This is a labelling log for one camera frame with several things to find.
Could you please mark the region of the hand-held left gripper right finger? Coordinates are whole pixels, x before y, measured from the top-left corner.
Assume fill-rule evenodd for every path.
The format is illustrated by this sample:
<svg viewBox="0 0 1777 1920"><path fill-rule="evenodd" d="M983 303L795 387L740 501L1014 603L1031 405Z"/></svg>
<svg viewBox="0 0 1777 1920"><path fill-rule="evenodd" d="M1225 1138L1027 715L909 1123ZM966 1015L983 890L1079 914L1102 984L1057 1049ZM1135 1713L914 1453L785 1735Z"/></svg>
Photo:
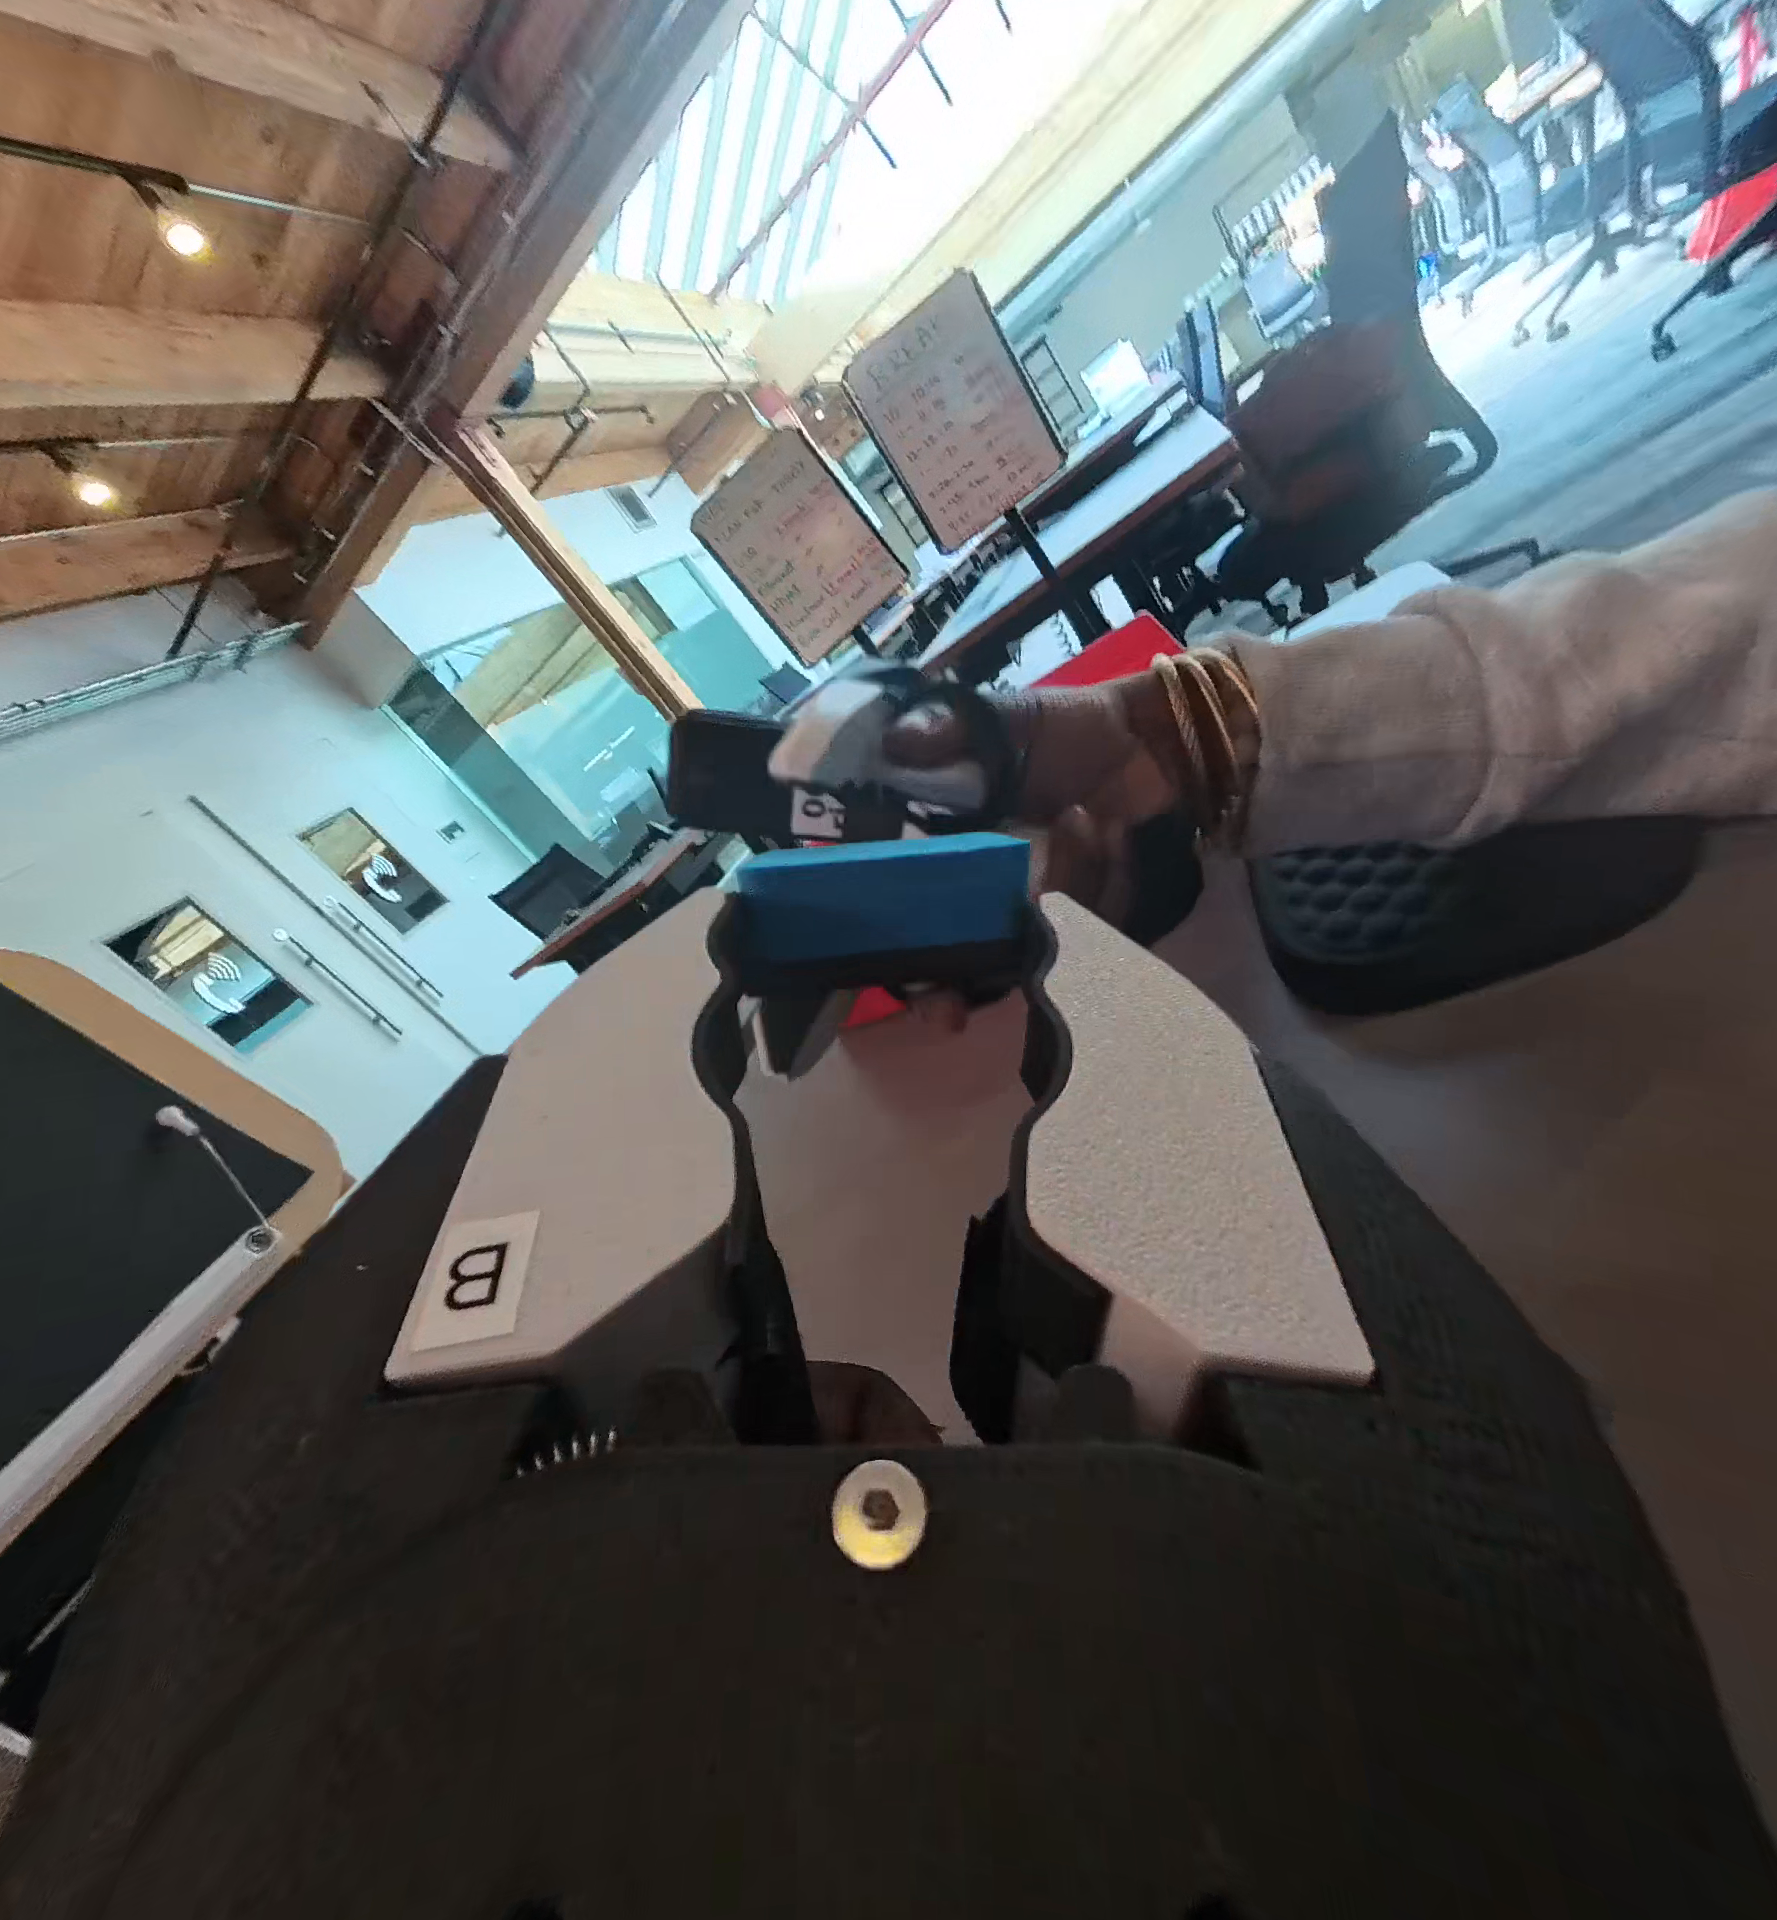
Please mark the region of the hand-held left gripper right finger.
<svg viewBox="0 0 1777 1920"><path fill-rule="evenodd" d="M1376 1376L1257 1055L1198 986L1051 897L1027 986L1005 1333L1132 1384Z"/></svg>

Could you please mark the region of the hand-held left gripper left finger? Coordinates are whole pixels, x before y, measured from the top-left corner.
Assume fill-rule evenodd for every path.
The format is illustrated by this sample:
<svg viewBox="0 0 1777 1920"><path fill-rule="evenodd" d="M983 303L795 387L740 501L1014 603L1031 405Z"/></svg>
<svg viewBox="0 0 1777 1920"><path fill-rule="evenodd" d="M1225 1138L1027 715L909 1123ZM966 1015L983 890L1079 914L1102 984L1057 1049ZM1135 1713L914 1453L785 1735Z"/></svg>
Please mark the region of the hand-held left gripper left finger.
<svg viewBox="0 0 1777 1920"><path fill-rule="evenodd" d="M510 1048L395 1333L391 1388L734 1376L735 1125L697 1042L723 900L684 900Z"/></svg>

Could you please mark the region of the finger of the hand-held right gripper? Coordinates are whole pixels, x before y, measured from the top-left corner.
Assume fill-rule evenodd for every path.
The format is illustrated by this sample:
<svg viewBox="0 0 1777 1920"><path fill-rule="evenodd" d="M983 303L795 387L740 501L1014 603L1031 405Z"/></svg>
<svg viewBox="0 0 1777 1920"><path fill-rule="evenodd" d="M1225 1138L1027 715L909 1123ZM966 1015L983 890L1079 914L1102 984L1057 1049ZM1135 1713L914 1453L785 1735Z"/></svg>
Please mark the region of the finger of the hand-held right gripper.
<svg viewBox="0 0 1777 1920"><path fill-rule="evenodd" d="M858 986L825 982L782 982L754 993L751 1031L767 1072L804 1078L839 1037L858 997Z"/></svg>
<svg viewBox="0 0 1777 1920"><path fill-rule="evenodd" d="M927 810L979 810L983 759L963 742L939 766L909 766L890 757L888 737L906 718L933 715L971 731L976 700L949 682L932 682L914 668L872 665L829 679L788 715L769 757L769 776L791 787L813 787L844 798L901 803Z"/></svg>

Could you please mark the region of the light blue block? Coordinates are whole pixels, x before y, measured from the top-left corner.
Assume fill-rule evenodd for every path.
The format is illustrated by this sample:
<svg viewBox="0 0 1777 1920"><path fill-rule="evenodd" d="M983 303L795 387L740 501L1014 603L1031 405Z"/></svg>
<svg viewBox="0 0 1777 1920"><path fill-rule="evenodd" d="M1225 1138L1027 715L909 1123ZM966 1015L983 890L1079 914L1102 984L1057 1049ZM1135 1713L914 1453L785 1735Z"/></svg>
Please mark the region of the light blue block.
<svg viewBox="0 0 1777 1920"><path fill-rule="evenodd" d="M1037 945L1031 847L990 830L751 853L709 932L754 997L995 986Z"/></svg>

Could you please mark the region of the red plastic bin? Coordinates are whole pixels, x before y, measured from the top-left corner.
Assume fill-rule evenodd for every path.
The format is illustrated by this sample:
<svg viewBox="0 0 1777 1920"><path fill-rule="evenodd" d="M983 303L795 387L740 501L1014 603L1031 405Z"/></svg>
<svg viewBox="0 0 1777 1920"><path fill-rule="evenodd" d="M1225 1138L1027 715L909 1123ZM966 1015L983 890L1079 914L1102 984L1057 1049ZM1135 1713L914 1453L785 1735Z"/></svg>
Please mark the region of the red plastic bin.
<svg viewBox="0 0 1777 1920"><path fill-rule="evenodd" d="M1225 665L1138 613L1038 682L993 689L1015 764L1005 827L1037 834L1037 890L1116 926L1129 828L1175 817L1198 852L1201 808L1239 793L1260 738L1245 692L1213 679Z"/></svg>

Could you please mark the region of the person's right forearm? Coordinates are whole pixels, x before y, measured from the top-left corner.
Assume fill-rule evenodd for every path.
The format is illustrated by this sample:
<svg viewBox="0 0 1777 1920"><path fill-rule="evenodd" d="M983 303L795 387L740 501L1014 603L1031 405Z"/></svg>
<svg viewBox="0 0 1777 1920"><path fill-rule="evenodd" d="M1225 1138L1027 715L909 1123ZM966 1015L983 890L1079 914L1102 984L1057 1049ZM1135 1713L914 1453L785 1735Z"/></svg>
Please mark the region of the person's right forearm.
<svg viewBox="0 0 1777 1920"><path fill-rule="evenodd" d="M1234 655L1260 705L1252 855L1777 819L1777 486Z"/></svg>

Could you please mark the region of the person's right hand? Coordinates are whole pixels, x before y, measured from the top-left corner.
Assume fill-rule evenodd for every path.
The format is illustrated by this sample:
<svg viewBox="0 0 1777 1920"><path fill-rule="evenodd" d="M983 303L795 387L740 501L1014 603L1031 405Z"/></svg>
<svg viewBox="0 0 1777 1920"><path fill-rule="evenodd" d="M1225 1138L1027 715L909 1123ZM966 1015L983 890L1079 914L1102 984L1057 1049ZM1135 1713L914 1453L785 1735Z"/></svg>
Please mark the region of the person's right hand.
<svg viewBox="0 0 1777 1920"><path fill-rule="evenodd" d="M927 694L884 731L888 786L971 798L1031 847L1031 893L1067 897L1143 943L1203 899L1204 843L1239 827L1260 733L1216 655L1089 688Z"/></svg>

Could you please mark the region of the person's left hand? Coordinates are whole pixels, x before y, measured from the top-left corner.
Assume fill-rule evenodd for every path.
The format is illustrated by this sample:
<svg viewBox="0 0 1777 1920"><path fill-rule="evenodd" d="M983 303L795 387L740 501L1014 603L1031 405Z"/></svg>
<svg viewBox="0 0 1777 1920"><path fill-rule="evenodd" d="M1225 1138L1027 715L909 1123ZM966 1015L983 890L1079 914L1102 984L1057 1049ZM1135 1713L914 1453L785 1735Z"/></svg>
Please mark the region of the person's left hand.
<svg viewBox="0 0 1777 1920"><path fill-rule="evenodd" d="M812 1362L808 1384L823 1445L906 1451L943 1445L940 1426L897 1379L850 1362Z"/></svg>

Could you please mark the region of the grey board on stand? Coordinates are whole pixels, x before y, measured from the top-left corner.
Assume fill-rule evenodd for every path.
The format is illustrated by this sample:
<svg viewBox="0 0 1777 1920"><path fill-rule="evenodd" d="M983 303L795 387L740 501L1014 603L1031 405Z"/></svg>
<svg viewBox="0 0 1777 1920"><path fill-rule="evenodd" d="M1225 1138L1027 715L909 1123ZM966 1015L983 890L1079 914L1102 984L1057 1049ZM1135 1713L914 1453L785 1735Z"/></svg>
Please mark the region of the grey board on stand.
<svg viewBox="0 0 1777 1920"><path fill-rule="evenodd" d="M1003 522L1066 466L1055 421L968 267L860 348L842 385L944 552Z"/></svg>
<svg viewBox="0 0 1777 1920"><path fill-rule="evenodd" d="M863 500L798 425L767 433L700 500L690 531L804 665L909 584Z"/></svg>

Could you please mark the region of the black office chair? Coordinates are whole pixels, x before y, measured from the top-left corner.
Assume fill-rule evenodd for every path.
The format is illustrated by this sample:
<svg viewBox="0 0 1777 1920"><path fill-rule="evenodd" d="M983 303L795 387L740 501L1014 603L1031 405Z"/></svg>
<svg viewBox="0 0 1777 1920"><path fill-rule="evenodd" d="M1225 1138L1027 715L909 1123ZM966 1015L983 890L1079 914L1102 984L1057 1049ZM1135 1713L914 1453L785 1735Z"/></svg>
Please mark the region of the black office chair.
<svg viewBox="0 0 1777 1920"><path fill-rule="evenodd" d="M519 875L502 885L492 894L492 902L546 943L599 899L608 883L611 877L587 859L564 843L553 843Z"/></svg>
<svg viewBox="0 0 1777 1920"><path fill-rule="evenodd" d="M1553 18L1601 69L1626 131L1630 200L1646 184L1683 184L1704 202L1777 172L1777 76L1733 101L1704 24L1663 2L1553 2ZM1676 355L1673 319L1734 282L1734 263L1777 235L1777 189L1741 238L1706 262L1651 326L1657 363Z"/></svg>

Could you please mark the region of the wooden pillar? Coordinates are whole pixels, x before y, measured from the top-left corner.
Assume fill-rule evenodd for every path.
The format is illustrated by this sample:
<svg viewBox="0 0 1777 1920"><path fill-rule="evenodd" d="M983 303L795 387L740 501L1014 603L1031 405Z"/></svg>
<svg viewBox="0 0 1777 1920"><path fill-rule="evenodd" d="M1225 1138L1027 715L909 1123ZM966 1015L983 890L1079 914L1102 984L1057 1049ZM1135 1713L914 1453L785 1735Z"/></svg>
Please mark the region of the wooden pillar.
<svg viewBox="0 0 1777 1920"><path fill-rule="evenodd" d="M540 570L567 611L587 628L636 692L668 722L700 710L703 702L689 682L644 631L628 605L566 541L488 427L465 419L444 400L428 408L425 427L449 472Z"/></svg>

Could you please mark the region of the window with phone logo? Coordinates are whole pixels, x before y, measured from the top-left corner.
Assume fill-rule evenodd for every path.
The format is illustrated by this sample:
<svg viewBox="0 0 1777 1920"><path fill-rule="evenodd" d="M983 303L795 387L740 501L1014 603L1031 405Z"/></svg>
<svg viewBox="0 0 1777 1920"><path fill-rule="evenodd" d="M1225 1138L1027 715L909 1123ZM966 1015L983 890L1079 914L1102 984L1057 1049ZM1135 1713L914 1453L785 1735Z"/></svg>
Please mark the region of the window with phone logo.
<svg viewBox="0 0 1777 1920"><path fill-rule="evenodd" d="M357 808L326 815L298 839L394 934L414 934L449 906L447 894Z"/></svg>

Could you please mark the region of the window with wave logo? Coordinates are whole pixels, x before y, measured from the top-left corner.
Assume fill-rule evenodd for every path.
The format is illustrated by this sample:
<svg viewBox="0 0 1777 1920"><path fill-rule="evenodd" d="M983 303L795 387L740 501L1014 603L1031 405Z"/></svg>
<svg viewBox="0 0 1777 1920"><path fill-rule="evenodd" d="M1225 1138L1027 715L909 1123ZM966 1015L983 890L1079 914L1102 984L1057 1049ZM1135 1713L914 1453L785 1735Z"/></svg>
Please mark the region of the window with wave logo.
<svg viewBox="0 0 1777 1920"><path fill-rule="evenodd" d="M311 1009L308 994L190 897L133 920L103 948L232 1052L271 1043Z"/></svg>

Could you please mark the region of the black board with wooden rim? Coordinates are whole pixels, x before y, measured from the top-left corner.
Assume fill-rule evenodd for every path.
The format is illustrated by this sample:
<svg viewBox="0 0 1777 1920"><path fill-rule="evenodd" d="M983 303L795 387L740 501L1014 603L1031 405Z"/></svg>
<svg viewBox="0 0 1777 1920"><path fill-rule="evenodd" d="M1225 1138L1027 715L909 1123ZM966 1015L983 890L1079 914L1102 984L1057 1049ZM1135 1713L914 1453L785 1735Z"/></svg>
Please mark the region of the black board with wooden rim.
<svg viewBox="0 0 1777 1920"><path fill-rule="evenodd" d="M319 1121L213 1048L0 949L0 1564L353 1183Z"/></svg>

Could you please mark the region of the dark office chair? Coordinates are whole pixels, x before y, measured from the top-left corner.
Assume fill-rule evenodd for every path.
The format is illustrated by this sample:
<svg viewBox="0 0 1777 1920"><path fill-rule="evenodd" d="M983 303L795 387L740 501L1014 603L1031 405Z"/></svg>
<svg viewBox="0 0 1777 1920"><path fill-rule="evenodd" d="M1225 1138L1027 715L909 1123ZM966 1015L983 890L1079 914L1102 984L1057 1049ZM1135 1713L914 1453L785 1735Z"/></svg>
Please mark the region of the dark office chair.
<svg viewBox="0 0 1777 1920"><path fill-rule="evenodd" d="M1408 179L1386 110L1319 198L1327 324L1277 349L1226 418L1242 522L1213 564L1223 600L1260 605L1289 588L1303 611L1322 610L1499 456L1423 327Z"/></svg>

